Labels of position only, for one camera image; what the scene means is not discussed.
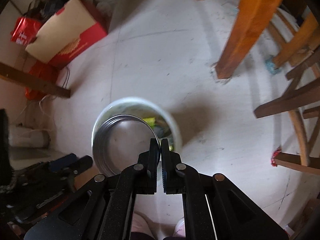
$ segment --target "foot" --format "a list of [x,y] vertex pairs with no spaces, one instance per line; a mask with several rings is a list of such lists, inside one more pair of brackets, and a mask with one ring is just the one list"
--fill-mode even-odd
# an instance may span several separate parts
[[184,227],[184,218],[181,218],[174,228],[173,236],[175,237],[186,237],[186,229]]
[[136,213],[132,215],[131,232],[144,233],[154,238],[147,222],[144,220],[142,216],[139,216]]

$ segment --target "cardboard box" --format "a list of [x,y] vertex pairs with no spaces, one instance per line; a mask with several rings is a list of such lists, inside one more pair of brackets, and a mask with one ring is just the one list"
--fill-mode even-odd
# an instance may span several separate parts
[[39,30],[26,51],[39,61],[62,69],[108,34],[111,19],[86,0],[70,0]]

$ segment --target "red plastic bag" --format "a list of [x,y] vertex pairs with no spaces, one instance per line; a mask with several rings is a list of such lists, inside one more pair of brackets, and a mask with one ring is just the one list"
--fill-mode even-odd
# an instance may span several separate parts
[[[58,79],[59,70],[37,60],[37,62],[31,67],[29,74],[55,84]],[[29,100],[41,100],[44,96],[46,96],[46,94],[37,90],[26,88],[25,96]]]
[[20,45],[28,45],[35,40],[41,26],[42,23],[35,19],[20,17],[16,21],[14,30],[10,33],[11,41]]

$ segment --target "silver screw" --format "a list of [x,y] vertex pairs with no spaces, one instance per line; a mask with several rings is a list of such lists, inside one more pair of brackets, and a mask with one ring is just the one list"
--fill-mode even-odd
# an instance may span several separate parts
[[221,173],[217,173],[214,178],[217,180],[217,181],[223,181],[224,180],[224,175],[221,174]]
[[185,164],[183,164],[183,163],[178,163],[178,164],[176,165],[176,168],[177,168],[179,171],[185,170],[186,167],[187,167],[187,166],[186,166]]
[[95,177],[94,177],[94,181],[95,182],[102,182],[102,181],[104,181],[104,175],[102,175],[102,174],[98,174],[98,175],[96,175]]
[[141,171],[141,170],[143,170],[144,166],[142,164],[138,163],[138,164],[134,165],[133,168],[136,171]]

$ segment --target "white tile floor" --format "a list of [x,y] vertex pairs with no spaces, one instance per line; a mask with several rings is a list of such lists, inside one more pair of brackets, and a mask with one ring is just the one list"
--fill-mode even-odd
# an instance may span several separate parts
[[[289,153],[299,147],[287,113],[258,120],[252,113],[288,84],[284,72],[271,76],[264,67],[264,58],[278,51],[267,31],[230,80],[212,73],[238,1],[119,0],[110,34],[69,65],[72,97],[52,102],[52,147],[90,155],[92,127],[103,108],[122,97],[145,98],[175,117],[183,162],[204,174],[225,174],[285,226],[319,192],[320,178],[270,164],[279,145]],[[156,195],[136,202],[154,232],[183,216],[181,196],[165,196],[158,187]]]

